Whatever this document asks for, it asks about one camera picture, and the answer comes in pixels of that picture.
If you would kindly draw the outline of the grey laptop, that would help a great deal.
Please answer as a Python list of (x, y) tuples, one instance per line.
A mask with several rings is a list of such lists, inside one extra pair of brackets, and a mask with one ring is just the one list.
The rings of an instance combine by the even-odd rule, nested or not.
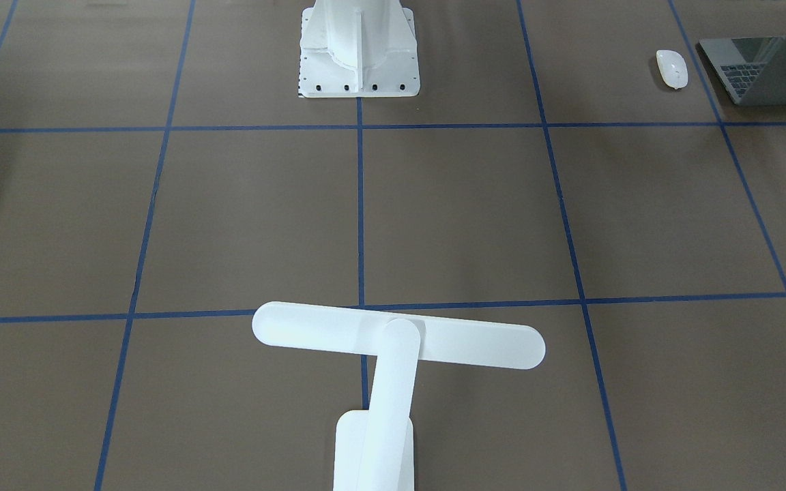
[(786, 36), (705, 38), (698, 47), (737, 106), (786, 105)]

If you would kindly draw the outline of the white desk lamp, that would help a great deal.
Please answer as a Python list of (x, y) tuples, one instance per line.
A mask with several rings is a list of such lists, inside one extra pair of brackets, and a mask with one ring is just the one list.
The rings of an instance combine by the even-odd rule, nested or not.
[(526, 325), (281, 301), (262, 305), (252, 330), (272, 347), (375, 357), (368, 408), (347, 411), (336, 424), (334, 490), (415, 488), (411, 405), (419, 361), (531, 370), (547, 351)]

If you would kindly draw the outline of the white computer mouse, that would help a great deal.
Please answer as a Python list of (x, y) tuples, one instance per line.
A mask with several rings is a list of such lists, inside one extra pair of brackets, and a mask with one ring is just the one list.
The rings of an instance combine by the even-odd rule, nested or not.
[(683, 56), (674, 50), (656, 50), (655, 59), (663, 83), (668, 88), (680, 90), (688, 84), (688, 69)]

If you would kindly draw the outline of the brown paper table cover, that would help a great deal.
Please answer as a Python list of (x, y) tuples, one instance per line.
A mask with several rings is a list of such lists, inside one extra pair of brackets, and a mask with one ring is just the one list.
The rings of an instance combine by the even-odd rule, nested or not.
[(367, 100), (297, 96), (310, 6), (0, 1), (0, 490), (330, 490), (375, 361), (269, 301), (542, 333), (420, 364), (417, 489), (786, 490), (786, 106), (698, 47), (786, 1), (409, 1)]

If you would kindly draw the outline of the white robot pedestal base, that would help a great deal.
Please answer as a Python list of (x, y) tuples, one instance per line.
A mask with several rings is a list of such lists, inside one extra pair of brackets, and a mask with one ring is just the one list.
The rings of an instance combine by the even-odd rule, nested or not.
[(302, 10), (297, 95), (408, 98), (419, 94), (414, 13), (399, 1), (316, 1)]

